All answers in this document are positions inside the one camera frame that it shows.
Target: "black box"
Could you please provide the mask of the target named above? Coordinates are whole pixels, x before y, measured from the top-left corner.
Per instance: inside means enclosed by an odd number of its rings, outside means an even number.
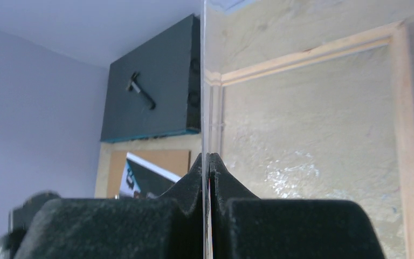
[[[201,26],[191,15],[110,65],[101,141],[193,134],[201,130]],[[136,83],[155,102],[151,110]]]

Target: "wall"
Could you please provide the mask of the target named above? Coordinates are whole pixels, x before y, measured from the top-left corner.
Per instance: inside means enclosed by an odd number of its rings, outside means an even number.
[[[106,86],[106,69],[0,32],[0,235],[35,192],[93,197]]]
[[[414,1],[262,0],[227,16],[222,72],[401,19],[414,75]],[[228,86],[223,159],[262,197],[359,202],[388,258],[405,258],[388,59],[377,49]]]

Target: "wooden strip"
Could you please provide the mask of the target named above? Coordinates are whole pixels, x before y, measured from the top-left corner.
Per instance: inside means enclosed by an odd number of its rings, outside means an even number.
[[[407,258],[414,259],[414,103],[409,43],[402,23],[391,36],[395,132]]]
[[[297,63],[282,65],[282,66],[278,67],[277,69],[265,70],[263,72],[255,73],[255,74],[252,74],[252,75],[247,76],[247,77],[242,77],[242,78],[238,78],[238,79],[235,79],[235,80],[230,80],[228,82],[223,82],[222,85],[223,86],[228,86],[228,85],[248,81],[250,79],[267,76],[267,75],[270,75],[270,74],[275,74],[275,73],[279,73],[279,72],[283,72],[283,71],[288,71],[288,70],[291,70],[291,69],[298,69],[298,68],[308,66],[308,65],[314,65],[314,64],[317,64],[317,63],[320,63],[320,62],[325,62],[325,61],[331,60],[331,59],[340,58],[340,57],[348,56],[348,55],[351,55],[351,54],[355,54],[355,53],[375,49],[377,47],[387,46],[389,43],[390,43],[389,38],[376,40],[374,42],[370,42],[370,43],[366,43],[366,44],[363,44],[363,45],[360,45],[360,46],[356,46],[356,47],[353,47],[351,49],[347,49],[347,50],[343,50],[343,51],[339,51],[339,52],[334,52],[334,53],[331,53],[331,54],[328,54],[328,55],[325,55],[325,56],[319,56],[319,57],[316,57],[316,58],[313,58],[313,59],[307,59],[307,60],[297,62]]]
[[[348,50],[351,50],[352,53],[357,53],[358,51],[360,51],[359,49],[361,48],[361,46],[365,46],[372,42],[380,42],[381,39],[389,38],[400,23],[401,22],[387,24],[365,32],[360,32],[356,35],[329,42],[314,49],[288,54],[279,58],[271,59],[259,64],[255,64],[249,67],[245,67],[243,69],[223,74],[222,83],[224,86],[226,86],[238,83],[240,81],[246,81],[252,78],[260,77],[262,75],[281,72],[282,70],[277,71],[277,69],[285,66],[294,65],[296,63],[304,62],[307,60],[313,60],[322,56],[329,56],[336,52],[346,51],[344,53],[348,54]]]

